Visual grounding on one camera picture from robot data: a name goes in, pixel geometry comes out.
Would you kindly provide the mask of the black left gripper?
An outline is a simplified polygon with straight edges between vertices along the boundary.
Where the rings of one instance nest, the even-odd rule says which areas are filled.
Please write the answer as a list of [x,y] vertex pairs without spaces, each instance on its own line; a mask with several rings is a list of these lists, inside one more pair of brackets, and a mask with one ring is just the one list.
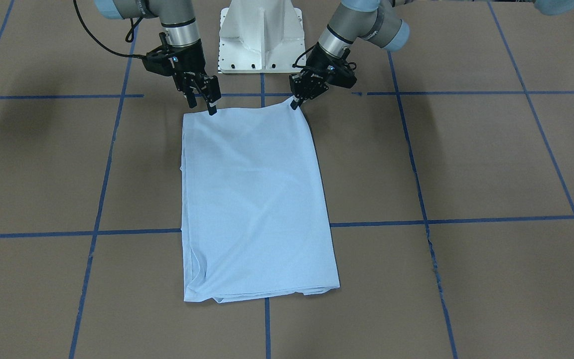
[[289,85],[293,95],[290,107],[295,111],[303,102],[313,100],[328,90],[326,83],[328,66],[335,61],[348,63],[349,48],[341,49],[340,55],[328,54],[320,44],[307,50],[310,52],[306,64],[301,66],[300,75],[290,75]]

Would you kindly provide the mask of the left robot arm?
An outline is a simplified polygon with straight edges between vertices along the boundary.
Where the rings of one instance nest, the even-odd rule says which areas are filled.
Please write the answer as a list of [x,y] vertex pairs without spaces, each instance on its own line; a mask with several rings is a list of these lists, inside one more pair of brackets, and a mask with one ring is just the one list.
[[298,109],[329,86],[350,89],[356,84],[357,65],[349,63],[348,56],[357,39],[390,52],[403,48],[410,27],[396,16],[395,6],[394,0],[342,0],[317,43],[292,64],[300,72],[289,76],[293,95],[290,107]]

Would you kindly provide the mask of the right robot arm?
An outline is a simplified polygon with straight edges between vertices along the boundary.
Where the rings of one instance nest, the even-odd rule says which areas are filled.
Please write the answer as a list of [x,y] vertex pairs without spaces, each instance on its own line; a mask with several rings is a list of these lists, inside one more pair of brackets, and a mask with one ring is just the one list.
[[157,18],[162,26],[160,45],[145,55],[132,54],[150,73],[171,77],[189,108],[203,98],[209,115],[217,112],[221,91],[216,76],[205,71],[206,60],[193,3],[190,0],[96,0],[97,10],[108,19],[130,19],[128,36],[139,21]]

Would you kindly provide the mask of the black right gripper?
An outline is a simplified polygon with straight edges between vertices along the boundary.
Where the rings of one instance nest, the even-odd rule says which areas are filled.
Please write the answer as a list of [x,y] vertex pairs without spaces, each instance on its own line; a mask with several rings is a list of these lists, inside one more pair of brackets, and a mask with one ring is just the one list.
[[188,107],[197,106],[194,89],[202,92],[210,116],[217,112],[216,103],[221,99],[219,80],[216,76],[207,76],[205,56],[201,40],[184,47],[175,47],[165,42],[169,58],[172,59],[173,80],[178,91],[182,92]]

